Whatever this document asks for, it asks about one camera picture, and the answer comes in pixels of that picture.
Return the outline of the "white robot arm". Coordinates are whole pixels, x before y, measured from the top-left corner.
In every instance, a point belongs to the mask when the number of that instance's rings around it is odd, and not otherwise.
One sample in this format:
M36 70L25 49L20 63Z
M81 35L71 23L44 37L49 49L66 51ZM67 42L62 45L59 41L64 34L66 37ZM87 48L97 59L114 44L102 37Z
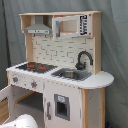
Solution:
M14 121L0 125L0 128L38 128L38 125L31 115L24 114Z

